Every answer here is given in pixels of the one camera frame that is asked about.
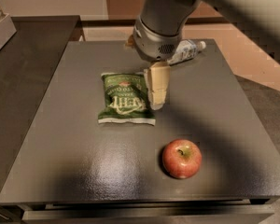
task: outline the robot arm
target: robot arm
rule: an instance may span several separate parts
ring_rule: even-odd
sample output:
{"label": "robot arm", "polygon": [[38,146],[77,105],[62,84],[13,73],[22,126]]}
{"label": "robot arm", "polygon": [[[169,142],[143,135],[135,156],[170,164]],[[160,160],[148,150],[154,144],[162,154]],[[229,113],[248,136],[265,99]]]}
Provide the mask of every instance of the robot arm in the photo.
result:
{"label": "robot arm", "polygon": [[[280,0],[203,0],[280,63]],[[199,0],[146,0],[133,38],[143,60],[173,56],[181,31]]]}

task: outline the white box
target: white box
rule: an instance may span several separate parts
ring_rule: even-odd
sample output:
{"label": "white box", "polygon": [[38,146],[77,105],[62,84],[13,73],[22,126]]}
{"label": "white box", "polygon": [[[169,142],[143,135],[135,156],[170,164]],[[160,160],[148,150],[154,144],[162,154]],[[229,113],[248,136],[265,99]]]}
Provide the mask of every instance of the white box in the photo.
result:
{"label": "white box", "polygon": [[0,49],[8,42],[8,40],[17,32],[9,14],[0,20]]}

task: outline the green chip bag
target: green chip bag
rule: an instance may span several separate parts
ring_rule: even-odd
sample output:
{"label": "green chip bag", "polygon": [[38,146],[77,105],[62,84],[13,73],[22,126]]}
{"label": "green chip bag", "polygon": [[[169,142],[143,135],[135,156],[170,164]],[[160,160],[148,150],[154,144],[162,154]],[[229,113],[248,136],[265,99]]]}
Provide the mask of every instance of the green chip bag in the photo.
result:
{"label": "green chip bag", "polygon": [[155,125],[143,74],[102,74],[106,108],[98,122],[147,123]]}

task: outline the apple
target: apple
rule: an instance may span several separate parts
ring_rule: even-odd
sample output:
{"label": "apple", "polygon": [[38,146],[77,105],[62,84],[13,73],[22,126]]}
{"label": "apple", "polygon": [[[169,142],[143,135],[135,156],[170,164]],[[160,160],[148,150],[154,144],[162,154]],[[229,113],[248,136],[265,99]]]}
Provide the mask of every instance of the apple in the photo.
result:
{"label": "apple", "polygon": [[162,152],[162,163],[166,171],[175,178],[189,178],[195,175],[202,163],[202,153],[189,140],[176,139]]}

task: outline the white wall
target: white wall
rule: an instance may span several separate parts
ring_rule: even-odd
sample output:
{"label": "white wall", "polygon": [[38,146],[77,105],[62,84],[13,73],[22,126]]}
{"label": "white wall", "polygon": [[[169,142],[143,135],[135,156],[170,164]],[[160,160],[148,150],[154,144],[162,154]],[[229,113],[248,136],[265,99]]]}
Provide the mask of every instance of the white wall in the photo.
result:
{"label": "white wall", "polygon": [[107,20],[106,0],[0,0],[12,16],[80,15],[82,20]]}

